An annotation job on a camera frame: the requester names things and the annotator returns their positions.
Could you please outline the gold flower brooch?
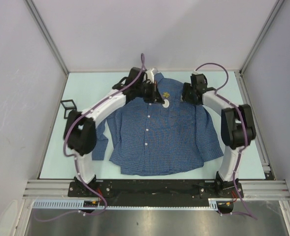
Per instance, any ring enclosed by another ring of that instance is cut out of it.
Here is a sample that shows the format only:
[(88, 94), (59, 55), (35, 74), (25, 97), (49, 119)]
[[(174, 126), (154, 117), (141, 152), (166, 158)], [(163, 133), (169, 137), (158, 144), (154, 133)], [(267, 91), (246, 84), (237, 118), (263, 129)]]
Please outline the gold flower brooch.
[(168, 92), (164, 92), (162, 96), (165, 98), (168, 98), (170, 96), (170, 94)]

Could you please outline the blue plaid button shirt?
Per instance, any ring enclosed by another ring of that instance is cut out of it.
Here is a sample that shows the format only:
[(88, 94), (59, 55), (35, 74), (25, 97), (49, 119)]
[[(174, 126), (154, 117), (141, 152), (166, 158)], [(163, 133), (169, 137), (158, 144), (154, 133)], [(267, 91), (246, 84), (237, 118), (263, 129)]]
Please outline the blue plaid button shirt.
[(97, 144), (92, 159), (102, 161), (108, 139), (113, 151), (109, 160), (124, 175), (163, 176), (203, 167), (222, 157), (218, 135), (208, 111), (201, 105), (181, 100), (183, 84), (155, 76), (158, 90), (168, 92), (168, 108), (146, 103), (138, 97), (110, 114), (97, 128)]

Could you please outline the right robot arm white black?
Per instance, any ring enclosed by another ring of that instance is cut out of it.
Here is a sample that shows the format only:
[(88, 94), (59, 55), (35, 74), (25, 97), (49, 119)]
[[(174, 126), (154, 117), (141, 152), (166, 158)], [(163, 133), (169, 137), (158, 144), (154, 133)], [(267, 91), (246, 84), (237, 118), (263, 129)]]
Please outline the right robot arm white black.
[(221, 116), (221, 139), (224, 157), (211, 188), (219, 197), (238, 195), (238, 175), (242, 152), (256, 138), (252, 108), (248, 104), (235, 105), (208, 87), (204, 74), (194, 72), (191, 82), (184, 83), (182, 100), (204, 105)]

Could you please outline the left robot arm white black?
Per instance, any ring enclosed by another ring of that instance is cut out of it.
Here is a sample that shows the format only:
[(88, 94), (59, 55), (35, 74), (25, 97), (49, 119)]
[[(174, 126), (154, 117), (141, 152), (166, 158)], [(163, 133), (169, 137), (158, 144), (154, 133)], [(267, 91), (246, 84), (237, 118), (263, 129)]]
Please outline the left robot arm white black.
[(84, 196), (91, 196), (96, 191), (89, 154), (97, 143), (98, 126), (114, 111), (125, 106), (137, 97), (147, 103), (165, 104), (158, 90), (155, 68), (145, 70), (133, 67), (128, 76), (116, 83), (111, 91), (92, 107), (83, 111), (72, 110), (67, 118), (64, 130), (63, 152), (66, 157), (73, 157), (76, 177), (81, 181), (79, 191)]

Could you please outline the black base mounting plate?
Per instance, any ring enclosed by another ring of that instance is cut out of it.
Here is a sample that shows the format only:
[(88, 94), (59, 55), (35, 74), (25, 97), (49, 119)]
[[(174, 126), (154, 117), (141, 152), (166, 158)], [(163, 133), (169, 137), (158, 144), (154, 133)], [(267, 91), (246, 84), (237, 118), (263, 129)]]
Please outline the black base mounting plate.
[(236, 181), (220, 183), (204, 179), (95, 179), (83, 184), (77, 178), (69, 184), (68, 196), (91, 197), (96, 191), (105, 198), (119, 194), (190, 194), (201, 198), (243, 198), (243, 187)]

